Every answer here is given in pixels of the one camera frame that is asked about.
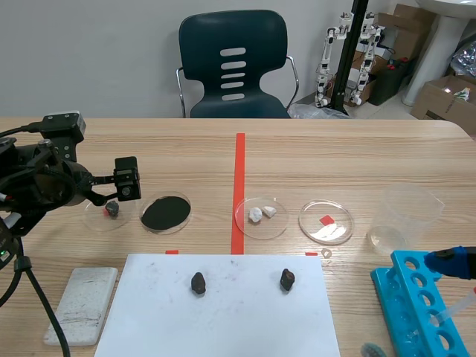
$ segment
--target black pole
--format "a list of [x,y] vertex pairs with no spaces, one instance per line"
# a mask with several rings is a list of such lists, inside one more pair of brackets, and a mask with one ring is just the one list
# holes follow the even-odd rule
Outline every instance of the black pole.
[[352,21],[352,28],[347,34],[347,38],[342,48],[341,61],[335,77],[334,91],[332,91],[332,98],[329,107],[346,114],[344,109],[344,95],[347,81],[349,79],[350,69],[352,68],[352,61],[354,53],[356,52],[357,44],[360,39],[360,32],[362,24],[364,24],[365,12],[367,11],[369,0],[354,0],[352,5],[352,13],[354,19]]

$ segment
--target chair backrest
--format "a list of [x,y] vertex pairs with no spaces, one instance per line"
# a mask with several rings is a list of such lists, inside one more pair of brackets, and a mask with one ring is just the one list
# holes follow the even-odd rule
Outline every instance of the chair backrest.
[[185,19],[179,31],[185,78],[207,96],[260,90],[261,77],[286,62],[284,19],[270,10],[204,13]]

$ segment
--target chair metal leg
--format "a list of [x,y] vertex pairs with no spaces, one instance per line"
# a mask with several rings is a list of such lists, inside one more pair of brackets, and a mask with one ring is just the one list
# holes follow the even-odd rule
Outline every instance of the chair metal leg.
[[287,109],[289,109],[289,107],[291,106],[293,100],[294,100],[294,99],[296,98],[296,96],[298,95],[298,91],[299,91],[299,77],[297,76],[297,75],[298,75],[298,70],[296,69],[296,65],[295,65],[294,59],[293,59],[291,56],[286,56],[286,59],[288,59],[289,61],[291,61],[292,71],[295,73],[295,79],[296,79],[295,95],[292,96],[291,101],[289,102],[288,106],[286,107],[286,110],[287,110]]
[[181,102],[181,115],[183,118],[187,117],[187,112],[185,110],[185,101],[184,101],[184,92],[181,90],[181,83],[180,83],[180,71],[183,71],[184,68],[180,67],[179,69],[176,70],[176,76],[177,76],[177,83],[178,83],[178,92],[180,94],[180,102]]

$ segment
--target glass beaker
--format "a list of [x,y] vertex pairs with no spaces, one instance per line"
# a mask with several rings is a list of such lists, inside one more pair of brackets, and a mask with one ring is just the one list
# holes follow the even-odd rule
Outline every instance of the glass beaker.
[[395,184],[383,192],[367,237],[384,253],[415,246],[445,205],[424,188]]

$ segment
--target wooden table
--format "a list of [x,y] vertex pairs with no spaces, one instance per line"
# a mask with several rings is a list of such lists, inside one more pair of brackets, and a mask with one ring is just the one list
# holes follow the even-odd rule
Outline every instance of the wooden table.
[[[3,118],[0,130],[37,118]],[[394,356],[381,307],[370,279],[390,258],[365,238],[381,191],[411,182],[432,190],[445,204],[443,217],[419,249],[474,245],[476,232],[476,145],[453,123],[423,120],[182,120],[86,119],[78,161],[92,173],[107,174],[114,158],[138,157],[143,198],[175,190],[188,196],[193,217],[170,236],[147,233],[135,216],[115,231],[95,233],[82,223],[86,203],[49,213],[25,237],[46,295],[56,309],[73,268],[114,266],[122,270],[129,253],[229,254],[234,155],[237,132],[246,134],[245,195],[277,197],[290,215],[286,232],[267,241],[245,238],[246,254],[304,254],[323,248],[299,229],[298,213],[312,199],[331,199],[349,209],[356,227],[343,245],[323,260],[341,355],[356,357],[364,342]],[[39,135],[16,136],[29,144]],[[13,267],[0,272],[0,291]],[[474,286],[444,277],[439,287],[447,304]],[[476,309],[455,322],[476,355]],[[61,356],[42,337],[47,316],[26,278],[0,309],[2,356]],[[72,348],[73,356],[94,355],[95,347]]]

